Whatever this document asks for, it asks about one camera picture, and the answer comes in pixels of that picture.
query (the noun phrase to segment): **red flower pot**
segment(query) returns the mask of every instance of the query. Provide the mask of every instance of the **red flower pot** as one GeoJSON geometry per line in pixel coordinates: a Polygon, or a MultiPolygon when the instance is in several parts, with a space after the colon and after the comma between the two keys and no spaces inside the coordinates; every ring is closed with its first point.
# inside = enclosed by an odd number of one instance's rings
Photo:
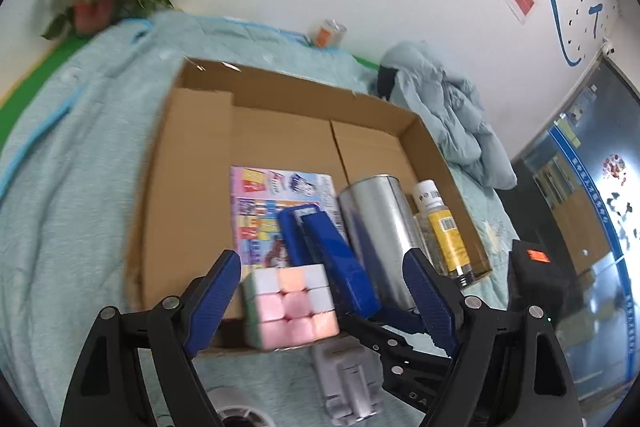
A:
{"type": "Polygon", "coordinates": [[[115,0],[73,0],[74,27],[80,36],[90,36],[111,24],[115,0]]]}

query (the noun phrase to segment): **cardboard flap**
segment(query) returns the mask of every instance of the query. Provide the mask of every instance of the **cardboard flap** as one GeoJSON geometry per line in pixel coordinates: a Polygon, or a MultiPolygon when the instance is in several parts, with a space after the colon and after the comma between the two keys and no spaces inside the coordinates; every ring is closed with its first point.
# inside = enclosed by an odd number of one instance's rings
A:
{"type": "Polygon", "coordinates": [[[232,165],[329,174],[347,186],[331,124],[298,114],[234,107],[232,165]]]}
{"type": "Polygon", "coordinates": [[[172,90],[148,181],[143,245],[147,309],[167,295],[180,295],[225,248],[234,247],[232,103],[229,92],[172,90]]]}
{"type": "Polygon", "coordinates": [[[337,120],[396,135],[414,119],[412,113],[375,96],[226,62],[190,60],[182,71],[182,85],[232,92],[238,107],[337,120]]]}
{"type": "Polygon", "coordinates": [[[350,183],[376,174],[391,174],[400,180],[402,191],[413,203],[411,191],[418,181],[397,136],[337,121],[331,124],[350,183]]]}

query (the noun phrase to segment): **metal screw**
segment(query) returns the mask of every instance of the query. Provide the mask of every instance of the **metal screw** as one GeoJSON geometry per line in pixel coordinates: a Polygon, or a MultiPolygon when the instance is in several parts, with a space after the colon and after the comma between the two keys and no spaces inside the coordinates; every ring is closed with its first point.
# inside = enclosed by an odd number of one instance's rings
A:
{"type": "Polygon", "coordinates": [[[177,297],[167,297],[162,301],[162,308],[165,310],[175,310],[180,304],[180,299],[177,297]]]}
{"type": "Polygon", "coordinates": [[[542,311],[542,308],[540,306],[531,306],[531,307],[529,307],[529,315],[531,315],[532,317],[535,317],[537,319],[541,319],[544,314],[545,314],[545,312],[542,311]]]}
{"type": "Polygon", "coordinates": [[[103,308],[102,311],[100,312],[100,318],[106,321],[108,321],[109,319],[112,319],[115,315],[116,315],[116,310],[111,306],[107,306],[106,308],[103,308]]]}
{"type": "Polygon", "coordinates": [[[467,305],[468,308],[471,308],[472,310],[477,310],[480,306],[482,306],[482,301],[475,295],[469,295],[465,299],[465,304],[467,305]]]}

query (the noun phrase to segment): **pastel rubik's cube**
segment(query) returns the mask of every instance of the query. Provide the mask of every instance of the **pastel rubik's cube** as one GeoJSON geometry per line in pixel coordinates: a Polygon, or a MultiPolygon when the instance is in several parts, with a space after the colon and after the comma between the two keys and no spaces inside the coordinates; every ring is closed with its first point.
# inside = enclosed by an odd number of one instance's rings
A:
{"type": "Polygon", "coordinates": [[[340,331],[321,264],[256,269],[242,289],[250,346],[267,351],[302,346],[340,331]]]}

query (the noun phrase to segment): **bottle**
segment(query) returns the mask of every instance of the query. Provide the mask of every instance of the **bottle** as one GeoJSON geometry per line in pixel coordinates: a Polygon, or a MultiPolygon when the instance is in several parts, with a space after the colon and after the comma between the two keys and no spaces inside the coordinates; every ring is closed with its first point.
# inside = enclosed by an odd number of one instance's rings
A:
{"type": "Polygon", "coordinates": [[[413,196],[418,207],[415,220],[430,250],[434,268],[440,274],[451,277],[459,288],[469,286],[475,280],[471,262],[456,222],[449,207],[442,201],[436,184],[433,180],[418,183],[413,196]]]}

